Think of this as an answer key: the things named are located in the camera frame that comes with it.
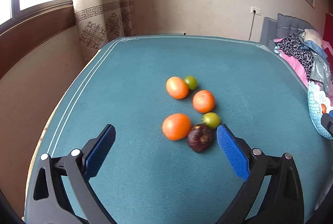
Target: metal pin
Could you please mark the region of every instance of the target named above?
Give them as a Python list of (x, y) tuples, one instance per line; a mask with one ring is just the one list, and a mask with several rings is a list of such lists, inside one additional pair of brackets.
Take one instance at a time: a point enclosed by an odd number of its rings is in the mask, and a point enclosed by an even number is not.
[(71, 151), (71, 155), (72, 156), (78, 156), (80, 154), (80, 149), (74, 149), (73, 151)]
[(41, 155), (41, 160), (46, 160), (49, 157), (48, 154), (42, 154)]
[(252, 152), (253, 152), (254, 155), (261, 155), (260, 149), (255, 148), (255, 149), (252, 150)]
[(289, 153), (285, 153), (284, 156), (286, 157), (286, 159), (289, 159), (289, 160), (292, 159), (292, 155)]

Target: green fruit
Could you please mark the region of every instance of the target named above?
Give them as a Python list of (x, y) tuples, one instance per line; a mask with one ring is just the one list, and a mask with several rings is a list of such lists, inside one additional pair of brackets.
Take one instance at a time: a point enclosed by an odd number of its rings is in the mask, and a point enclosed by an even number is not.
[(203, 122), (211, 129), (215, 129), (221, 124), (221, 119), (216, 113), (209, 112), (203, 115)]
[(184, 81), (190, 90), (195, 90), (198, 85), (196, 79), (193, 76), (187, 76), (186, 78), (184, 78)]

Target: teal table surface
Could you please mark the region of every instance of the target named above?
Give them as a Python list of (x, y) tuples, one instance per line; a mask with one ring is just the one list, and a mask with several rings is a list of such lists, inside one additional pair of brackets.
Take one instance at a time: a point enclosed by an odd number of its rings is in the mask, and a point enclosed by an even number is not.
[[(163, 120), (173, 113), (187, 114), (192, 124), (201, 121), (202, 114), (192, 108), (193, 93), (176, 100), (165, 90), (168, 78), (187, 75), (197, 78), (197, 90), (213, 93), (214, 111), (235, 136), (267, 155), (293, 155), (308, 219), (328, 177), (332, 147), (311, 122), (299, 79), (282, 59), (254, 42), (196, 36), (110, 42), (64, 95), (37, 160), (46, 152), (59, 157), (82, 148), (110, 123), (116, 141), (89, 182), (119, 224), (215, 223), (242, 179), (217, 142), (197, 154), (186, 139), (170, 141), (161, 131)], [(264, 180), (249, 216), (259, 209), (268, 182)], [(75, 213), (84, 217), (67, 177), (64, 184)]]

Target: cable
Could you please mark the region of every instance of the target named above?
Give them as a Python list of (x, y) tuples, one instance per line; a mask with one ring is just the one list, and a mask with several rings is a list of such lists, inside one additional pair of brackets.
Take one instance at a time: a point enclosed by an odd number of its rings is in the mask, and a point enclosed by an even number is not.
[(252, 18), (252, 24), (251, 24), (251, 30), (250, 30), (249, 40), (250, 40), (250, 38), (251, 38), (252, 27), (253, 27), (253, 21), (254, 21), (254, 15), (255, 15), (255, 10), (253, 10), (253, 18)]

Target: beige curtain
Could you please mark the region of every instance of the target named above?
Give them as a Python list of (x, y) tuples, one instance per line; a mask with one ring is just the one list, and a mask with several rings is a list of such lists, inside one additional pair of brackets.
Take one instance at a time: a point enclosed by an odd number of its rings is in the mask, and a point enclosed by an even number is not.
[(86, 63), (108, 42), (134, 35), (132, 0), (73, 0)]

